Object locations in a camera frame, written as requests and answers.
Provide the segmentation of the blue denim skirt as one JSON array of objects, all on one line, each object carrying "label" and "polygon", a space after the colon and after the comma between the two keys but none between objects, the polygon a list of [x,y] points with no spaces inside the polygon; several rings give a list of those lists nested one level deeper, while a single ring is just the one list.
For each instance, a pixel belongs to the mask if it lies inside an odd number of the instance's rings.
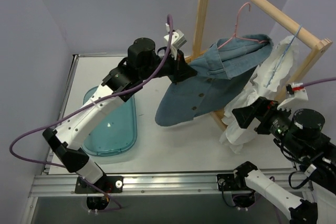
[{"label": "blue denim skirt", "polygon": [[265,34],[219,39],[190,62],[195,76],[169,85],[156,111],[156,124],[174,126],[224,108],[241,93],[272,48]]}]

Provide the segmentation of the pink wire hanger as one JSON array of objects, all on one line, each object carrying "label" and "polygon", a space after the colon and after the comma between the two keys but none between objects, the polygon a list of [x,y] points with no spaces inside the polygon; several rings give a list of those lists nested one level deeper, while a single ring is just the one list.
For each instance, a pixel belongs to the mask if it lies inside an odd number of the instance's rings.
[{"label": "pink wire hanger", "polygon": [[239,37],[238,36],[239,18],[240,18],[242,10],[246,6],[248,7],[248,11],[251,11],[251,3],[250,2],[246,2],[240,7],[240,9],[238,10],[237,16],[236,16],[236,22],[235,22],[235,28],[234,28],[233,35],[226,42],[224,42],[223,44],[218,46],[217,49],[221,49],[222,47],[224,47],[225,45],[227,45],[229,42],[231,42],[234,39],[240,39],[240,40],[245,40],[245,41],[253,41],[253,42],[257,42],[258,44],[267,43],[269,41],[269,40],[258,40],[258,39],[251,39],[251,38],[245,38],[245,37]]}]

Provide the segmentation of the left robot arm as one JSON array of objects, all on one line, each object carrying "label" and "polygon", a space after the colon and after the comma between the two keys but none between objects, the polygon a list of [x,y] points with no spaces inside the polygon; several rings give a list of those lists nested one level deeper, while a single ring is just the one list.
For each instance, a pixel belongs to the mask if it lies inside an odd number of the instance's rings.
[{"label": "left robot arm", "polygon": [[186,43],[184,36],[175,31],[164,39],[164,57],[158,55],[152,39],[136,39],[128,48],[127,56],[103,78],[95,93],[76,113],[55,129],[48,127],[43,131],[44,139],[65,169],[86,179],[87,186],[94,192],[105,188],[107,176],[82,149],[87,136],[108,114],[142,89],[146,80],[169,77],[178,83],[196,75],[180,50]]}]

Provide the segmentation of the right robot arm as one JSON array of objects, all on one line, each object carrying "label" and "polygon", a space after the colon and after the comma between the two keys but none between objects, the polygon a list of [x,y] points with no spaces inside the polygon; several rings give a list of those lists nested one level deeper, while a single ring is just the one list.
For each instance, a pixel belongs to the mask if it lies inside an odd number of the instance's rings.
[{"label": "right robot arm", "polygon": [[324,116],[312,109],[291,113],[279,108],[277,101],[259,97],[254,103],[233,109],[240,128],[246,129],[253,120],[259,125],[255,132],[272,135],[284,157],[298,164],[306,178],[297,190],[312,182],[316,202],[310,202],[284,190],[256,165],[245,162],[234,170],[236,187],[259,193],[279,209],[290,223],[335,223],[335,145],[322,133]]}]

